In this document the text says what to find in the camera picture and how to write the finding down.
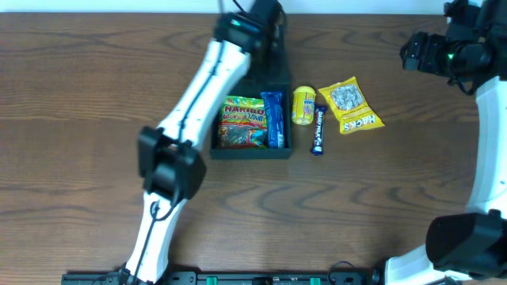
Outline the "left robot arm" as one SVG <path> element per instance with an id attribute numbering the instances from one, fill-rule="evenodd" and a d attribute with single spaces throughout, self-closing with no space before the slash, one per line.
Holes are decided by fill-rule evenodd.
<path id="1" fill-rule="evenodd" d="M 278 38 L 278 1 L 256 0 L 247 11 L 221 13 L 195 76 L 169 115 L 138 137 L 143 217 L 120 284 L 156 284 L 169 265 L 177 220 L 204 180 L 204 139 L 228 93 L 253 62 L 264 63 Z"/>

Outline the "blue Oreo cookie pack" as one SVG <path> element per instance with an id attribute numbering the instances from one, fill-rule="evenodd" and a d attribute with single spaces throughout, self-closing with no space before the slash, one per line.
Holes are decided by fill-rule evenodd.
<path id="1" fill-rule="evenodd" d="M 268 146 L 273 149 L 284 148 L 284 110 L 281 91 L 262 92 L 268 127 Z"/>

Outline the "yellow Hacks candy bag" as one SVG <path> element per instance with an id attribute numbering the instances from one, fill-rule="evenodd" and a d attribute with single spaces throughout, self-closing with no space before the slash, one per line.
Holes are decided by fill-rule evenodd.
<path id="1" fill-rule="evenodd" d="M 356 77 L 320 88 L 318 91 L 339 122 L 342 135 L 385 126 L 366 101 Z"/>

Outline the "purple Dairy Milk bar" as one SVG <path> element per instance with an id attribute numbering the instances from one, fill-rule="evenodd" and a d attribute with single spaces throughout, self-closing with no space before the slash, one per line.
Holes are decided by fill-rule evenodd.
<path id="1" fill-rule="evenodd" d="M 317 104 L 314 110 L 314 138 L 311 148 L 311 153 L 315 156 L 323 155 L 323 132 L 324 132 L 324 116 L 326 114 L 327 107 L 325 105 Z"/>

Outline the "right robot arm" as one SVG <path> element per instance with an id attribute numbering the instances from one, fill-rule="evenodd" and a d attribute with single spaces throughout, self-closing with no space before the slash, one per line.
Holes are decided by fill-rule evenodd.
<path id="1" fill-rule="evenodd" d="M 506 277 L 506 0 L 444 5 L 445 35 L 418 32 L 401 47 L 405 70 L 435 74 L 475 97 L 475 181 L 466 211 L 435 218 L 425 243 L 387 259 L 373 284 L 461 284 Z"/>

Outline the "Haribo gummy worms bag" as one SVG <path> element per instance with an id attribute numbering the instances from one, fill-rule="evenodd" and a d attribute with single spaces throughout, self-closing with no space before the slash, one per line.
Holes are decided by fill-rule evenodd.
<path id="1" fill-rule="evenodd" d="M 217 144 L 221 148 L 266 148 L 264 101 L 228 96 L 219 112 L 217 135 Z"/>

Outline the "yellow M&M's candy tube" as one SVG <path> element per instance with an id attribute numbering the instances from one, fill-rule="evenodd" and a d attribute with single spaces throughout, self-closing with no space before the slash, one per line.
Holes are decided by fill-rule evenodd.
<path id="1" fill-rule="evenodd" d="M 310 86 L 302 85 L 293 92 L 292 122 L 297 125 L 309 125 L 314 119 L 316 92 Z"/>

